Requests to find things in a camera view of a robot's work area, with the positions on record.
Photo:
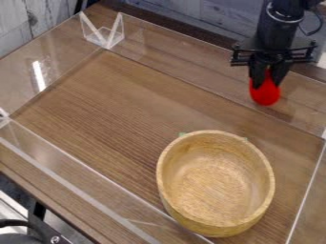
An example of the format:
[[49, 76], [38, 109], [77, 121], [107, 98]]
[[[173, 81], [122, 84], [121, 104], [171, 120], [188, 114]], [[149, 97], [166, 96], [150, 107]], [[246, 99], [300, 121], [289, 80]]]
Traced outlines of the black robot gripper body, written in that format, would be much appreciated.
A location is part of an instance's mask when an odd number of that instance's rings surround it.
[[317, 47], [318, 45], [314, 40], [296, 39], [289, 48], [284, 50], [269, 50], [258, 39], [246, 39], [232, 46], [232, 65], [249, 66], [254, 54], [258, 54], [269, 64], [282, 60], [289, 60], [293, 63], [310, 63]]

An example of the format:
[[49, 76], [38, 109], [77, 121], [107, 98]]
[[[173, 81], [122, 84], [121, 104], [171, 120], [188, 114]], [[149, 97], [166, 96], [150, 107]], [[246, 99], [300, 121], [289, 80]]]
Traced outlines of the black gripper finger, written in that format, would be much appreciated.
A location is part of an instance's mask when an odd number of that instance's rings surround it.
[[282, 84], [282, 81], [288, 75], [292, 65], [293, 65], [293, 60], [285, 59], [272, 66], [272, 68], [270, 68], [272, 79], [273, 79], [276, 86], [280, 86]]
[[249, 74], [253, 79], [253, 88], [257, 90], [266, 78], [268, 62], [258, 53], [254, 53], [249, 61]]

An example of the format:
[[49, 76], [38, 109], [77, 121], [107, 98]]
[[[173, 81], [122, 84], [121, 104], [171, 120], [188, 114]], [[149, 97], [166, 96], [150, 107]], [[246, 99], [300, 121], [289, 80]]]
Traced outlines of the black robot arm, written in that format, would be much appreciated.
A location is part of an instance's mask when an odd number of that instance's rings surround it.
[[310, 39], [321, 28], [306, 37], [296, 32], [305, 20], [305, 12], [312, 11], [324, 25], [318, 4], [324, 0], [264, 0], [256, 34], [237, 42], [233, 47], [232, 65], [248, 66], [253, 89], [258, 90], [268, 77], [276, 87], [281, 86], [296, 63], [310, 63], [317, 42]]

